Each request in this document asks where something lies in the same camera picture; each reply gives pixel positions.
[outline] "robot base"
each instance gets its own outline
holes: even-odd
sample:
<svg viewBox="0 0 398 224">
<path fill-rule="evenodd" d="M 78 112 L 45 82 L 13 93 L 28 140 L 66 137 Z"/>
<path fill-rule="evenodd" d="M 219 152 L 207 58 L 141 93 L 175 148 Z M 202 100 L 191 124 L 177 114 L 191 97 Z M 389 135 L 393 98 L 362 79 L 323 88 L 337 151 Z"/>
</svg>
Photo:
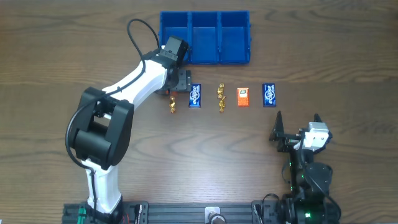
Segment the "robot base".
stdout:
<svg viewBox="0 0 398 224">
<path fill-rule="evenodd" d="M 277 221 L 276 201 L 264 202 L 264 224 L 282 224 Z M 136 205 L 142 205 L 139 224 L 154 223 L 205 223 L 205 208 L 219 207 L 227 223 L 261 224 L 253 207 L 261 201 L 252 203 L 148 203 L 123 202 L 124 223 L 136 223 Z M 85 215 L 85 203 L 65 204 L 63 207 L 63 224 L 91 224 L 91 217 Z"/>
</svg>

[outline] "blue tray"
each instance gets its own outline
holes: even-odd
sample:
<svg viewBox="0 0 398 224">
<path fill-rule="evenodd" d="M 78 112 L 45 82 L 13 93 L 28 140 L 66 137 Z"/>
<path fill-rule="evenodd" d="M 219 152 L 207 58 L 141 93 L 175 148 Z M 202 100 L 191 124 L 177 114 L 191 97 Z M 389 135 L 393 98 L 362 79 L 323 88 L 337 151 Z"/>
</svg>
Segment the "blue tray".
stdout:
<svg viewBox="0 0 398 224">
<path fill-rule="evenodd" d="M 250 61 L 249 11 L 161 12 L 160 43 L 171 35 L 191 47 L 185 59 L 192 64 L 243 64 Z"/>
</svg>

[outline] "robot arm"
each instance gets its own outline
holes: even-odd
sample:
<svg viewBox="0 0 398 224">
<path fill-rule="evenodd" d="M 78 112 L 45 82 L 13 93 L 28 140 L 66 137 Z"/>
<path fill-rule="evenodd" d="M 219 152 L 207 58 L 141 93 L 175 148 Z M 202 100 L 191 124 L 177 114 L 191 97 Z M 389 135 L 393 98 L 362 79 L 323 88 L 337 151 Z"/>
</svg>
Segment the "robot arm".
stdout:
<svg viewBox="0 0 398 224">
<path fill-rule="evenodd" d="M 184 40 L 170 37 L 164 49 L 143 55 L 144 71 L 141 61 L 116 84 L 102 91 L 89 87 L 81 96 L 80 111 L 73 121 L 68 142 L 81 163 L 90 168 L 86 169 L 90 190 L 86 209 L 103 223 L 119 223 L 122 219 L 118 164 L 130 142 L 134 110 L 154 91 L 171 89 L 178 84 L 178 69 L 187 49 Z M 105 95 L 122 86 L 123 90 Z M 110 119 L 109 125 L 97 123 L 94 116 Z"/>
</svg>

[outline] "wooden table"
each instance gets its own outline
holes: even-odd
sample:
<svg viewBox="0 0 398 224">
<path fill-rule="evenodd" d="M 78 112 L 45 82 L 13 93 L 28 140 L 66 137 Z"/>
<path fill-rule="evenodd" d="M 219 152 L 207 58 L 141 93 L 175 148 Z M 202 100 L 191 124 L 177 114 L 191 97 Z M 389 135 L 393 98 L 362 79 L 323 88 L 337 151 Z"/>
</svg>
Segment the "wooden table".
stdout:
<svg viewBox="0 0 398 224">
<path fill-rule="evenodd" d="M 82 91 L 135 69 L 126 23 L 159 30 L 160 11 L 251 12 L 251 62 L 189 66 L 202 108 L 153 94 L 134 115 L 120 163 L 124 200 L 250 202 L 288 193 L 288 155 L 267 140 L 278 110 L 296 133 L 319 113 L 334 134 L 315 160 L 334 169 L 331 196 L 342 223 L 398 220 L 398 4 L 385 1 L 2 1 L 0 2 L 0 219 L 60 223 L 64 203 L 88 196 L 85 172 L 64 135 Z M 134 24 L 143 52 L 150 31 Z M 226 109 L 216 89 L 225 82 Z M 263 108 L 261 84 L 276 83 L 277 107 Z M 250 108 L 236 106 L 249 87 Z"/>
</svg>

